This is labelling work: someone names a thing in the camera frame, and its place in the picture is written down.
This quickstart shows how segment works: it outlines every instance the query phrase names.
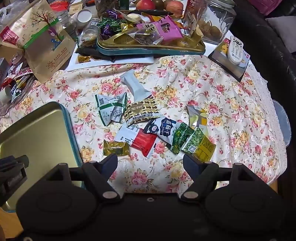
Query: black leather sofa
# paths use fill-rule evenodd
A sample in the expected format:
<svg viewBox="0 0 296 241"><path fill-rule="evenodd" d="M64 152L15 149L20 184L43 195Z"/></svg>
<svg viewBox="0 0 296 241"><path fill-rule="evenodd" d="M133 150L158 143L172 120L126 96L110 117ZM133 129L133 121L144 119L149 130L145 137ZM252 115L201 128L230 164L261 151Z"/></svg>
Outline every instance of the black leather sofa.
<svg viewBox="0 0 296 241"><path fill-rule="evenodd" d="M292 127L287 170L278 178L279 194L296 214L296 55L291 54L264 16L247 0L234 0L237 16L230 28L244 43L256 70L268 81L271 97L286 110ZM267 17L296 15L296 0L283 2Z"/></svg>

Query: pink label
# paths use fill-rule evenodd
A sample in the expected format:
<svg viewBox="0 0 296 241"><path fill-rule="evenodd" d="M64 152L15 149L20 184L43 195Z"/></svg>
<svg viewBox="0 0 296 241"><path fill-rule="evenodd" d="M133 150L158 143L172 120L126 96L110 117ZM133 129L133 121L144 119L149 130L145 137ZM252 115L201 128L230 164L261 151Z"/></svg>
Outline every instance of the pink label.
<svg viewBox="0 0 296 241"><path fill-rule="evenodd" d="M6 26L3 31L0 33L0 37L3 41L16 45L17 40L19 39L18 35L15 32L11 31L8 26Z"/></svg>

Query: red and white snack packet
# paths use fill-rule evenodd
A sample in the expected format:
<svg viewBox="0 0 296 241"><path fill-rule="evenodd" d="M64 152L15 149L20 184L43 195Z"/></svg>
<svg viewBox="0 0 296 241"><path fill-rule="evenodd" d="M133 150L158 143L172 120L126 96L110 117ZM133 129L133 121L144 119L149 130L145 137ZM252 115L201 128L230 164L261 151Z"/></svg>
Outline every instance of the red and white snack packet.
<svg viewBox="0 0 296 241"><path fill-rule="evenodd" d="M123 123L114 138L114 141L117 142L127 142L131 147L140 150L147 158L153 153L157 140L157 135L145 134L143 129L136 125L127 127L126 122Z"/></svg>

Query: pink cushion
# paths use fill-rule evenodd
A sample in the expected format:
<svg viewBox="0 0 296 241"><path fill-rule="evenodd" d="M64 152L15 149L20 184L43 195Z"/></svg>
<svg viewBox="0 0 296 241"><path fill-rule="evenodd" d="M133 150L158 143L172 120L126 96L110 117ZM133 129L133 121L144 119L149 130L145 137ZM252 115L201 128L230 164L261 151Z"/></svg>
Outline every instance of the pink cushion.
<svg viewBox="0 0 296 241"><path fill-rule="evenodd" d="M270 14L282 0L248 0L255 8L257 8L262 14Z"/></svg>

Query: glass jar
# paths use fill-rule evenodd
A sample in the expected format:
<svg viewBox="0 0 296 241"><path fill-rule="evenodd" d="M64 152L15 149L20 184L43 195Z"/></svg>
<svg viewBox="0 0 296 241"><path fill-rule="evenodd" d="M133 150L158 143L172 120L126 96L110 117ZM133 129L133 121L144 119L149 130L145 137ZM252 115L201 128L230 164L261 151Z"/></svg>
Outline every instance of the glass jar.
<svg viewBox="0 0 296 241"><path fill-rule="evenodd" d="M219 44L236 16L232 0L211 0L203 12L198 25L205 42Z"/></svg>

